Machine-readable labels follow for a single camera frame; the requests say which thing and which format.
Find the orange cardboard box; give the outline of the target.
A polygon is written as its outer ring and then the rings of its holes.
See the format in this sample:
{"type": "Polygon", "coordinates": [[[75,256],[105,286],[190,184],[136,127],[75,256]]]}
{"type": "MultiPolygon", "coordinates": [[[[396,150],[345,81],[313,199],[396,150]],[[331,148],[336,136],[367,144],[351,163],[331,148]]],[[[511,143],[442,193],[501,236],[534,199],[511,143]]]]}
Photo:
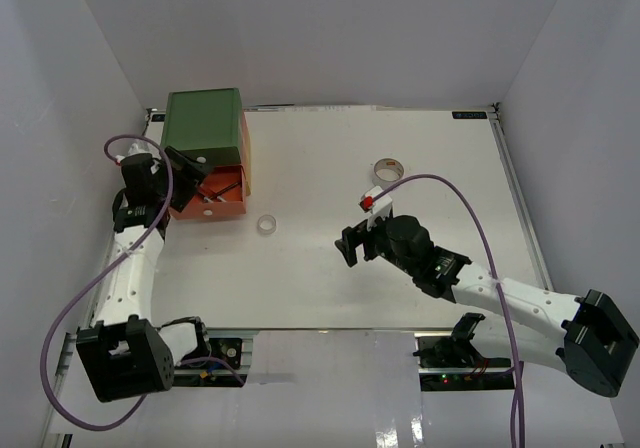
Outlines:
{"type": "Polygon", "coordinates": [[[186,207],[178,212],[171,208],[170,213],[177,220],[208,220],[244,215],[247,212],[247,198],[251,194],[251,139],[244,113],[240,115],[239,133],[241,134],[240,163],[217,166],[204,179],[196,195],[186,207]],[[240,181],[241,186],[227,192],[223,197],[227,203],[204,203],[199,193],[210,195],[212,192],[240,181]]]}

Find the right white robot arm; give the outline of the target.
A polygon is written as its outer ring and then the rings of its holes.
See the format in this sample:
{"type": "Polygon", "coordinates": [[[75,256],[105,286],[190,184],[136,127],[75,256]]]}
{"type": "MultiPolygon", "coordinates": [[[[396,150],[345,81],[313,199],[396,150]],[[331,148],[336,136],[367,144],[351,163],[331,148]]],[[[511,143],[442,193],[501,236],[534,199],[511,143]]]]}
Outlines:
{"type": "Polygon", "coordinates": [[[449,335],[422,337],[414,353],[423,368],[482,368],[497,359],[563,372],[591,393],[614,398],[639,347],[639,337],[614,301],[496,280],[482,265],[436,245],[408,215],[363,221],[335,243],[348,266],[381,258],[424,294],[467,308],[449,335]]]}

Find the large white tape roll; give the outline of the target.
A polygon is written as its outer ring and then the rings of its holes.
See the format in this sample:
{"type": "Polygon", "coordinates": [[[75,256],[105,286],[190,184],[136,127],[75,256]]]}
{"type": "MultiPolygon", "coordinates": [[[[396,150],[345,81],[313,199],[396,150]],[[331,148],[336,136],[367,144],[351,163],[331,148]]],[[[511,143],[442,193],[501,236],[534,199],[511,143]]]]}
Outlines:
{"type": "Polygon", "coordinates": [[[372,167],[371,180],[374,186],[386,189],[400,181],[405,174],[404,166],[394,158],[382,158],[372,167]]]}

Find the red pen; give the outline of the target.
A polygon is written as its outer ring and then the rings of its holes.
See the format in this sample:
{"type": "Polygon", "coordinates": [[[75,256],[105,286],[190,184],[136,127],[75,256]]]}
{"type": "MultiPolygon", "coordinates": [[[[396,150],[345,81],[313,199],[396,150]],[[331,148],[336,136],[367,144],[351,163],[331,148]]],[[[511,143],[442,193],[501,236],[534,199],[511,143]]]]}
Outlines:
{"type": "Polygon", "coordinates": [[[199,195],[202,198],[204,203],[212,204],[212,203],[217,203],[217,202],[219,202],[219,203],[227,203],[228,202],[224,197],[218,196],[218,195],[207,196],[207,195],[202,194],[202,193],[199,193],[199,195]]]}

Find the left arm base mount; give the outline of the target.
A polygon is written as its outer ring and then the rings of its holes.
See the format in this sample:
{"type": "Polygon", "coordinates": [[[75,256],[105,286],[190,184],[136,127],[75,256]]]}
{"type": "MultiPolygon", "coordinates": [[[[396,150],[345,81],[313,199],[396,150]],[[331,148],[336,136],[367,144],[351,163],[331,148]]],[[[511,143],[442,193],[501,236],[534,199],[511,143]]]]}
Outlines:
{"type": "Polygon", "coordinates": [[[173,386],[241,388],[247,381],[252,352],[252,338],[210,338],[204,349],[189,354],[176,368],[173,386]]]}

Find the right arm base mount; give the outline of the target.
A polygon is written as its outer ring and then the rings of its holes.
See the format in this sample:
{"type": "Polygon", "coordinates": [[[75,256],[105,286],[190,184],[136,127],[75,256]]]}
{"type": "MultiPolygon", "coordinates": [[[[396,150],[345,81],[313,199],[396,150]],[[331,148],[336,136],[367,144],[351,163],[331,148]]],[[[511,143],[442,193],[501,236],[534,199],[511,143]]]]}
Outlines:
{"type": "Polygon", "coordinates": [[[416,332],[414,338],[413,357],[423,393],[515,388],[509,358],[486,358],[470,345],[456,342],[447,332],[416,332]]]}

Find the green drawer box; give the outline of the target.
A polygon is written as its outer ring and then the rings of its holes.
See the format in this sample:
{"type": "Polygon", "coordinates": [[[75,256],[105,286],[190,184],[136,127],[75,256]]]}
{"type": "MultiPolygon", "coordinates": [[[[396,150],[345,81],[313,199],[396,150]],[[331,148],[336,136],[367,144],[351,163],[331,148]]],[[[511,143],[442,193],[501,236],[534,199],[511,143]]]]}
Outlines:
{"type": "Polygon", "coordinates": [[[169,94],[161,146],[212,167],[244,162],[243,109],[238,88],[169,94]]]}

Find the black pen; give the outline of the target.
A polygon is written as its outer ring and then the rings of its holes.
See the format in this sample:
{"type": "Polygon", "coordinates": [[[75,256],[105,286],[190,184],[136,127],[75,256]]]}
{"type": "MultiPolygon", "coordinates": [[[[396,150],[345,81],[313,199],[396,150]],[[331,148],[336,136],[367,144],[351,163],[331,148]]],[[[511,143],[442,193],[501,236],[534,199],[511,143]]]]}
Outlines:
{"type": "Polygon", "coordinates": [[[229,192],[229,191],[231,191],[231,190],[235,189],[236,187],[240,187],[240,186],[241,186],[241,182],[240,182],[240,181],[237,181],[237,182],[234,182],[234,183],[232,183],[232,184],[230,184],[230,185],[228,185],[228,186],[226,186],[226,187],[222,188],[222,189],[221,189],[221,190],[219,190],[219,191],[212,192],[210,195],[207,195],[207,196],[215,196],[215,195],[218,195],[218,196],[222,196],[222,197],[223,197],[223,195],[224,195],[224,194],[226,194],[227,192],[229,192]]]}

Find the small clear tape roll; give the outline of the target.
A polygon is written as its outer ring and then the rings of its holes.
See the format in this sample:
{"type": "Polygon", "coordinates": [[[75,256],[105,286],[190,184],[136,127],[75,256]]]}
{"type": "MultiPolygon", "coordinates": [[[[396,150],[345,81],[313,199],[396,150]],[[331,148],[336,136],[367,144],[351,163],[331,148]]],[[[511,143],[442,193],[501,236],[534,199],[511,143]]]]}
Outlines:
{"type": "Polygon", "coordinates": [[[277,230],[277,220],[270,214],[265,214],[257,220],[257,230],[263,236],[274,234],[277,230]]]}

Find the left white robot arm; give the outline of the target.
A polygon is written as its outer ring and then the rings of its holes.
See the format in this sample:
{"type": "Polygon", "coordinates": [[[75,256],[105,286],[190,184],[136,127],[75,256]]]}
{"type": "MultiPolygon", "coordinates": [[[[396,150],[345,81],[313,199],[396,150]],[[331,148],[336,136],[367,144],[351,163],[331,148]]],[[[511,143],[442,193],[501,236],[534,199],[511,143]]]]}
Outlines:
{"type": "Polygon", "coordinates": [[[134,143],[119,160],[125,187],[114,201],[114,244],[104,294],[77,351],[101,402],[169,390],[181,362],[199,367],[211,355],[197,316],[162,325],[151,319],[156,265],[170,215],[164,207],[167,168],[156,149],[134,143]]]}

